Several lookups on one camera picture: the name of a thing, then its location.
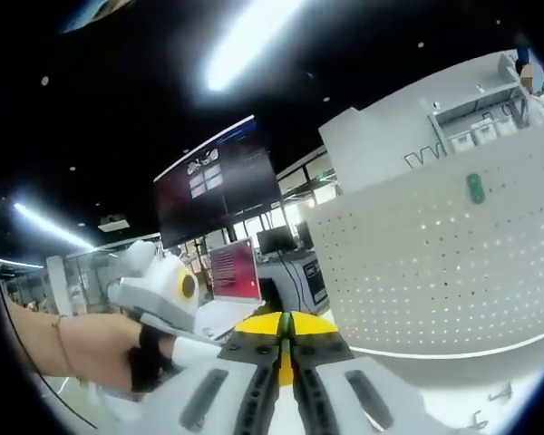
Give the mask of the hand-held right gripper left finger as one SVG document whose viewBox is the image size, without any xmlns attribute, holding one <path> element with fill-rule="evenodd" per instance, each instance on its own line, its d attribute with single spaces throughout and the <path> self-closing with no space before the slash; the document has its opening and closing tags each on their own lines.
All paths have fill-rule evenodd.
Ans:
<svg viewBox="0 0 544 435">
<path fill-rule="evenodd" d="M 195 362 L 141 404 L 140 434 L 266 434 L 278 390 L 282 314 L 239 324 L 215 358 Z"/>
</svg>

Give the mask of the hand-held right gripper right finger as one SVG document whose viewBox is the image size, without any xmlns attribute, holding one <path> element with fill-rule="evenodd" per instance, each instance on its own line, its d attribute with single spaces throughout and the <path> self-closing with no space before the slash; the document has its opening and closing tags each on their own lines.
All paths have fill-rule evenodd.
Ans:
<svg viewBox="0 0 544 435">
<path fill-rule="evenodd" d="M 423 397 L 374 359 L 356 357 L 335 325 L 291 314 L 294 394 L 307 434 L 438 434 Z"/>
</svg>

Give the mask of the person's left hand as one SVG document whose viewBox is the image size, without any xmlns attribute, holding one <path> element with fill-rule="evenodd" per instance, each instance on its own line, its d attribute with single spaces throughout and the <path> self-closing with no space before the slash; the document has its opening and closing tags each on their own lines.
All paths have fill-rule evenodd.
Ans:
<svg viewBox="0 0 544 435">
<path fill-rule="evenodd" d="M 90 381 L 140 394 L 157 388 L 171 371 L 174 336 L 120 314 L 98 314 L 94 325 L 96 335 L 84 368 Z"/>
</svg>

